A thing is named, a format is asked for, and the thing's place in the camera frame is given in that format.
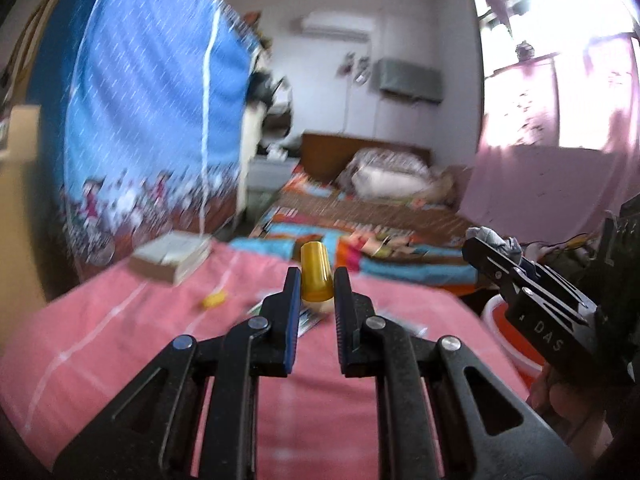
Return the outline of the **right hand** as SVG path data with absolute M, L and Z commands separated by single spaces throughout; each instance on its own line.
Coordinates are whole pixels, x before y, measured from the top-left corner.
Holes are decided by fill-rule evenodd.
M 527 404 L 586 464 L 599 458 L 613 440 L 600 391 L 563 382 L 549 364 L 530 387 Z

